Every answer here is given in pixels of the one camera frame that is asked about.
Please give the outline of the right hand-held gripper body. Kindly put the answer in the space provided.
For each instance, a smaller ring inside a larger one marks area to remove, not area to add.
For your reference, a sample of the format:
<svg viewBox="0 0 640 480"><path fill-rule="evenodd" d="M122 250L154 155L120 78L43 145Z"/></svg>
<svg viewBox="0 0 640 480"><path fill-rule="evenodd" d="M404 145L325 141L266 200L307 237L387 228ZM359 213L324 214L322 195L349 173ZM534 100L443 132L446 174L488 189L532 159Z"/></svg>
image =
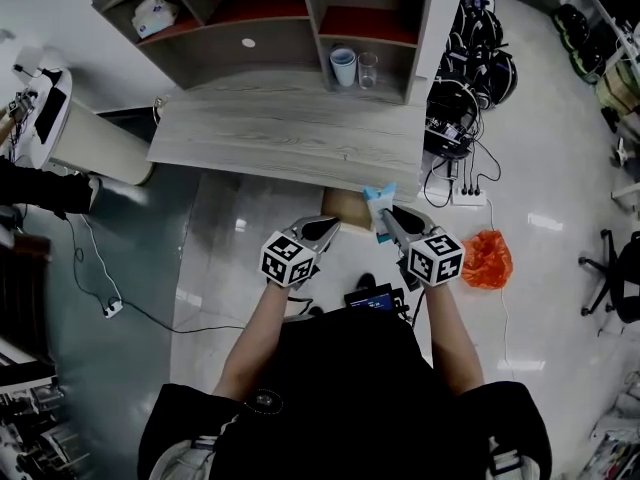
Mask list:
<svg viewBox="0 0 640 480"><path fill-rule="evenodd" d="M410 234L400 248L398 261L401 276L410 291L421 286L435 287L461 276L465 247L452 234Z"/></svg>

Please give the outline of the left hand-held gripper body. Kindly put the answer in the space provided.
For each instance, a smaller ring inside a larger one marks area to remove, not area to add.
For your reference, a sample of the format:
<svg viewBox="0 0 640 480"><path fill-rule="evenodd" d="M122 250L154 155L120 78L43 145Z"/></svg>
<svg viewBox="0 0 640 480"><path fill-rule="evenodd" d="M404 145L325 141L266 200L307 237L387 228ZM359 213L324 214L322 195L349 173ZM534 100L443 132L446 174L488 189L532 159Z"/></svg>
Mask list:
<svg viewBox="0 0 640 480"><path fill-rule="evenodd" d="M304 238L300 229L274 232L260 250L259 271L282 288L297 288L319 272L323 240Z"/></svg>

